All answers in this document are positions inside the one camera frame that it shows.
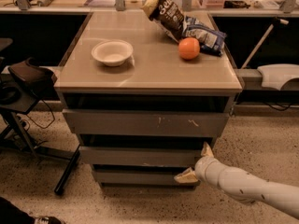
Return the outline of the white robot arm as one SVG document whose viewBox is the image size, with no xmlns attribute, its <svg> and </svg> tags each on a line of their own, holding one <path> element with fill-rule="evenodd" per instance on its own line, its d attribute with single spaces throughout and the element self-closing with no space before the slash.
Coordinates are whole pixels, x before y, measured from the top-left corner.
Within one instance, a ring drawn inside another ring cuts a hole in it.
<svg viewBox="0 0 299 224">
<path fill-rule="evenodd" d="M 180 184 L 202 181 L 240 203 L 262 202 L 291 217 L 299 218 L 298 187 L 261 179 L 243 169 L 223 164 L 214 157 L 207 142 L 204 143 L 201 158 L 194 168 L 189 167 L 174 179 Z"/>
</svg>

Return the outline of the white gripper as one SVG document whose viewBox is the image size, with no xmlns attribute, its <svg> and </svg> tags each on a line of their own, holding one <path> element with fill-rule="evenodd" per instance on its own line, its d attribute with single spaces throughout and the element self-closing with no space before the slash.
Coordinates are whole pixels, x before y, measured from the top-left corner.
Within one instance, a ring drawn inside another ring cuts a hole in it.
<svg viewBox="0 0 299 224">
<path fill-rule="evenodd" d="M 214 154 L 208 142 L 204 142 L 201 156 L 203 158 L 195 164 L 194 170 L 189 167 L 182 173 L 175 175 L 174 179 L 180 184 L 196 183 L 199 179 L 209 185 L 217 185 L 222 164 L 213 158 Z"/>
</svg>

